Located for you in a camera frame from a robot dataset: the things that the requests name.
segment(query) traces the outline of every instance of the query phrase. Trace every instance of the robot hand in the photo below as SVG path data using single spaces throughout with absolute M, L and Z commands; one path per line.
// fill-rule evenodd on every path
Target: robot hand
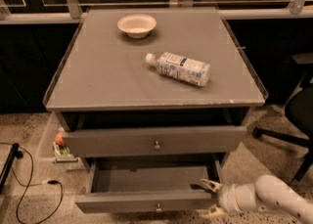
M 313 224 L 313 203 L 275 176 L 262 175 L 254 183 L 243 185 L 201 181 L 218 198 L 218 204 L 210 209 L 209 217 L 244 211 L 283 211 L 304 224 Z

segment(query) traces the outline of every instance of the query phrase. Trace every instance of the cord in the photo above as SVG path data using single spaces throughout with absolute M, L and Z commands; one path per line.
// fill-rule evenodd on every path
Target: cord
M 10 143 L 4 143 L 4 142 L 0 142 L 0 145 L 9 145 L 9 146 L 12 146 L 12 144 L 10 144 Z M 31 162 L 29 180 L 28 180 L 28 182 L 27 182 L 26 185 L 24 185 L 23 183 L 21 183 L 21 181 L 18 179 L 18 177 L 17 177 L 17 175 L 16 175 L 14 169 L 12 169 L 13 174 L 14 174 L 15 178 L 17 179 L 17 181 L 19 182 L 19 184 L 20 184 L 21 186 L 25 187 L 25 190 L 24 190 L 24 192 L 23 192 L 23 194 L 22 194 L 22 196 L 21 196 L 21 199 L 20 199 L 20 201 L 19 201 L 19 203 L 18 203 L 18 206 L 17 206 L 17 209 L 16 209 L 16 217 L 17 217 L 18 221 L 19 221 L 21 224 L 26 224 L 25 222 L 21 221 L 21 219 L 20 219 L 20 217 L 19 217 L 19 210 L 20 210 L 20 206 L 21 206 L 22 200 L 23 200 L 23 198 L 24 198 L 24 196 L 25 196 L 25 194 L 26 194 L 26 192 L 27 192 L 27 190 L 28 190 L 29 187 L 32 187 L 32 186 L 39 186 L 39 185 L 42 185 L 43 183 L 41 183 L 41 184 L 32 184 L 32 185 L 30 184 L 30 183 L 31 183 L 31 180 L 32 180 L 32 175 L 33 175 L 33 158 L 32 158 L 31 153 L 30 153 L 27 149 L 25 149 L 25 148 L 23 148 L 23 147 L 21 147 L 21 146 L 20 146 L 20 148 L 21 148 L 22 150 L 24 150 L 24 151 L 29 155 L 29 157 L 30 157 L 30 162 Z M 45 217 L 44 219 L 42 219 L 42 220 L 40 220 L 40 221 L 38 221 L 38 222 L 35 222 L 35 223 L 33 223 L 33 224 L 40 224 L 40 223 L 43 223 L 44 221 L 48 220 L 53 214 L 55 214 L 55 212 L 59 209 L 59 207 L 60 207 L 60 205 L 61 205 L 61 203 L 62 203 L 63 196 L 64 196 L 64 187 L 63 187 L 62 183 L 59 182 L 59 181 L 57 181 L 57 180 L 49 180 L 49 181 L 47 182 L 47 184 L 49 184 L 49 185 L 57 185 L 57 184 L 59 184 L 59 185 L 60 185 L 61 196 L 60 196 L 59 203 L 58 203 L 57 207 L 52 211 L 52 213 L 50 213 L 50 214 L 49 214 L 47 217 Z

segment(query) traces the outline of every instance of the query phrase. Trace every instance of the white bowl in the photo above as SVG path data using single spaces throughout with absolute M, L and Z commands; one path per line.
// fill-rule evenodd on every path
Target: white bowl
M 148 15 L 136 14 L 121 18 L 117 27 L 134 39 L 144 38 L 157 25 L 157 21 Z

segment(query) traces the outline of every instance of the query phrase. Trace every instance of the drawer knob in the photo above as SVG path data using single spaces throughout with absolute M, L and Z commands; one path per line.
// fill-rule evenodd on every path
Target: drawer knob
M 162 208 L 160 208 L 159 203 L 158 203 L 157 206 L 156 206 L 156 212 L 162 212 Z
M 159 145 L 158 141 L 155 141 L 154 150 L 156 150 L 156 151 L 160 150 L 160 145 Z

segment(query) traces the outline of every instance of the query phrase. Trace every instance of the black chair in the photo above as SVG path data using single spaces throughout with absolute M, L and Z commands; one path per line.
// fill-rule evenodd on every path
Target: black chair
M 308 69 L 301 80 L 301 90 L 287 101 L 285 115 L 294 126 L 308 137 L 308 139 L 257 127 L 254 128 L 252 133 L 252 136 L 256 139 L 259 138 L 260 135 L 268 135 L 308 149 L 303 164 L 290 183 L 292 183 L 294 179 L 297 181 L 301 180 L 310 165 L 313 164 L 313 84 L 311 83 L 313 77 L 313 53 L 294 55 L 292 58 L 297 64 L 305 65 Z

